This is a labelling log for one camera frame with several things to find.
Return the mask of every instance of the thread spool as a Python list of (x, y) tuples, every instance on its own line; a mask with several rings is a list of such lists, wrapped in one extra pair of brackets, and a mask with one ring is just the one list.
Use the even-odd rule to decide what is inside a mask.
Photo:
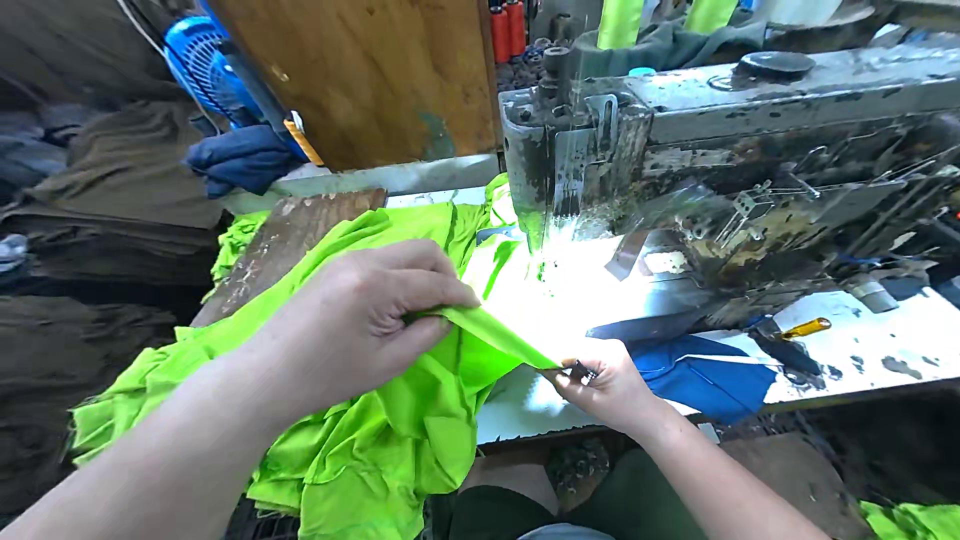
[(493, 61), (510, 61), (510, 21), (507, 12), (499, 6), (490, 8), (491, 40), (493, 41)]
[(527, 31), (524, 26), (523, 2), (507, 0), (504, 6), (510, 22), (510, 55), (518, 57), (527, 49)]

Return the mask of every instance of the wire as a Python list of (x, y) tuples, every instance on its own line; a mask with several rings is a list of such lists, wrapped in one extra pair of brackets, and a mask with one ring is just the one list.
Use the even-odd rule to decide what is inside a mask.
[[(160, 54), (160, 55), (166, 60), (166, 58), (167, 58), (166, 53), (164, 53), (164, 52), (163, 52), (163, 49), (160, 48), (160, 46), (156, 44), (156, 41), (154, 41), (154, 39), (153, 39), (152, 37), (150, 37), (149, 34), (147, 34), (147, 31), (144, 30), (143, 26), (140, 25), (140, 21), (136, 20), (136, 17), (133, 16), (133, 13), (130, 11), (130, 7), (127, 6), (127, 3), (126, 3), (124, 0), (116, 0), (116, 2), (117, 2), (117, 5), (120, 6), (120, 10), (123, 12), (123, 14), (126, 15), (127, 18), (130, 20), (130, 22), (133, 24), (133, 27), (136, 29), (136, 31), (137, 31), (141, 36), (143, 36), (143, 38), (146, 39), (148, 43), (150, 43), (150, 46), (153, 47), (154, 50), (157, 51), (157, 53)], [(177, 57), (177, 60), (180, 62), (180, 64), (183, 65), (184, 68), (186, 68), (186, 64), (185, 64), (185, 63), (183, 62), (183, 60), (180, 58), (180, 55), (178, 55), (175, 51), (173, 51), (173, 49), (171, 49), (171, 52), (174, 53), (174, 56)], [(197, 84), (197, 86), (201, 89), (201, 91), (202, 91), (204, 94), (206, 94), (206, 89), (205, 89), (205, 88), (203, 88), (203, 87), (200, 86), (199, 84)], [(223, 132), (220, 130), (220, 126), (218, 126), (217, 123), (216, 123), (215, 121), (213, 121), (213, 117), (211, 117), (211, 116), (210, 116), (210, 113), (207, 112), (206, 109), (204, 109), (204, 106), (200, 103), (200, 100), (197, 99), (197, 96), (193, 95), (193, 92), (189, 92), (189, 91), (188, 91), (187, 93), (190, 94), (190, 99), (193, 100), (193, 103), (197, 105), (197, 109), (200, 110), (200, 114), (202, 114), (202, 115), (204, 116), (204, 118), (206, 118), (206, 120), (207, 120), (208, 122), (210, 122), (210, 125), (213, 126), (213, 129), (216, 130), (217, 135), (222, 134)], [(209, 95), (207, 95), (206, 97), (207, 97), (207, 99), (210, 99), (210, 101), (213, 101), (214, 103), (216, 103), (216, 101), (213, 100), (213, 99), (211, 99)]]

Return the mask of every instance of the blue fan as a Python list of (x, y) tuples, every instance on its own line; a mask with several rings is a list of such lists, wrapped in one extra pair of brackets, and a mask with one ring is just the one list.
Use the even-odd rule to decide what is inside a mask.
[(260, 107), (217, 48), (224, 39), (210, 17), (187, 17), (167, 31), (167, 64), (180, 86), (233, 128), (260, 123)]

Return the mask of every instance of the plywood panel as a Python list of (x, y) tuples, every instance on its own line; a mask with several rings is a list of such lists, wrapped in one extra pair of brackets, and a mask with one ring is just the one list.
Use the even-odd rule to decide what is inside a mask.
[(209, 0), (332, 169), (496, 146), (479, 0)]
[(373, 189), (277, 201), (247, 251), (190, 326), (205, 327), (229, 317), (253, 297), (274, 286), (336, 224), (356, 219), (367, 210), (379, 209), (386, 200), (386, 191)]

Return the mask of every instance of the forearm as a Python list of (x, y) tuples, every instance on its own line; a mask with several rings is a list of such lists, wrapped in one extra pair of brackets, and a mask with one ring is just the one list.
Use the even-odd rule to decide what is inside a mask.
[(660, 467), (711, 540), (827, 539), (766, 484), (712, 444), (670, 404), (630, 435)]
[(67, 478), (3, 538), (220, 538), (285, 426), (249, 406), (255, 381), (220, 358)]

